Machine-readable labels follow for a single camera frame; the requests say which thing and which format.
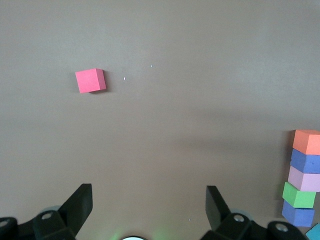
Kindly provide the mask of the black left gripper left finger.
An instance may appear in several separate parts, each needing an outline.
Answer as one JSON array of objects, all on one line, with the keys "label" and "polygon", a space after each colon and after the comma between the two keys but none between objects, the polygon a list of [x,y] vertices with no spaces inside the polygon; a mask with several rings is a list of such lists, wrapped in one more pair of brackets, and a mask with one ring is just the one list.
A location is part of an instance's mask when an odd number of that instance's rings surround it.
[{"label": "black left gripper left finger", "polygon": [[92,185],[84,183],[58,210],[41,212],[23,224],[18,224],[14,217],[2,217],[0,238],[2,240],[75,240],[92,209]]}]

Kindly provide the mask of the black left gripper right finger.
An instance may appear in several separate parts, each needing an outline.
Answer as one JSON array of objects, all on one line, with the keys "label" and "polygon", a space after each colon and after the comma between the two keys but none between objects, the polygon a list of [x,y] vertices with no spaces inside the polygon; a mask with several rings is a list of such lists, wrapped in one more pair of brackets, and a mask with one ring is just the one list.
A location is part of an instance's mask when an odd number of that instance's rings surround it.
[{"label": "black left gripper right finger", "polygon": [[216,186],[207,186],[205,212],[211,230],[203,240],[305,240],[295,226],[283,221],[271,221],[267,227],[239,212],[231,212]]}]

